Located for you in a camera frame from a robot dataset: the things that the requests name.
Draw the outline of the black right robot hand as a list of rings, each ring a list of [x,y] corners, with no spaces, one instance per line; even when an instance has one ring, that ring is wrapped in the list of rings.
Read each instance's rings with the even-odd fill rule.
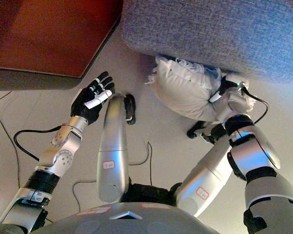
[[[235,87],[241,90],[243,87],[249,88],[249,79],[236,73],[227,73],[221,78],[220,86],[217,91],[209,98],[210,103],[216,102],[222,97],[227,89]]]

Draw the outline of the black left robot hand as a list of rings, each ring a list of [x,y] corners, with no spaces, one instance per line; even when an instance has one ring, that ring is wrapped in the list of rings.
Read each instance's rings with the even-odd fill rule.
[[[115,93],[115,84],[112,81],[113,78],[104,71],[81,89],[73,99],[70,116],[83,117],[88,125],[95,122],[104,102]]]

